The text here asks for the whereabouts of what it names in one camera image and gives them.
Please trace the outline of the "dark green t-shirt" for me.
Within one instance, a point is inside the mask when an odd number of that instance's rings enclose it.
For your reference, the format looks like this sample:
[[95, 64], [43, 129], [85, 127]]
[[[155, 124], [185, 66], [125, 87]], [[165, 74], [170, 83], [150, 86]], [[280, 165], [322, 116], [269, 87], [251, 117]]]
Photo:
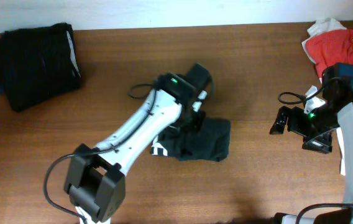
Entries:
[[150, 153], [179, 161], [221, 162], [229, 155], [230, 139], [229, 120], [205, 118], [192, 126], [165, 128], [153, 140]]

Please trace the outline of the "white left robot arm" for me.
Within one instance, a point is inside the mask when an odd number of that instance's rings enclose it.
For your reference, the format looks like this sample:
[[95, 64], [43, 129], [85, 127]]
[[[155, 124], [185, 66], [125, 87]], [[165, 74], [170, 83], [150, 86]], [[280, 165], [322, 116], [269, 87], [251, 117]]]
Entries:
[[142, 106], [112, 135], [74, 151], [64, 191], [81, 223], [109, 223], [126, 196], [126, 175], [142, 151], [166, 128], [198, 128], [210, 73], [200, 64], [185, 75], [166, 73], [152, 85]]

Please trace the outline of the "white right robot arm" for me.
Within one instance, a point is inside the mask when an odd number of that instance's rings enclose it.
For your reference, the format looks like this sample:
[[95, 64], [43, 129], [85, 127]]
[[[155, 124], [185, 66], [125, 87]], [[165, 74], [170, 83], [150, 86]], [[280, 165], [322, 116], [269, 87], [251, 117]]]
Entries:
[[292, 131], [303, 138], [302, 148], [323, 154], [332, 151], [332, 132], [340, 129], [344, 146], [345, 192], [341, 203], [318, 203], [297, 215], [276, 213], [274, 223], [353, 223], [353, 65], [336, 63], [323, 71], [322, 87], [284, 101], [270, 134]]

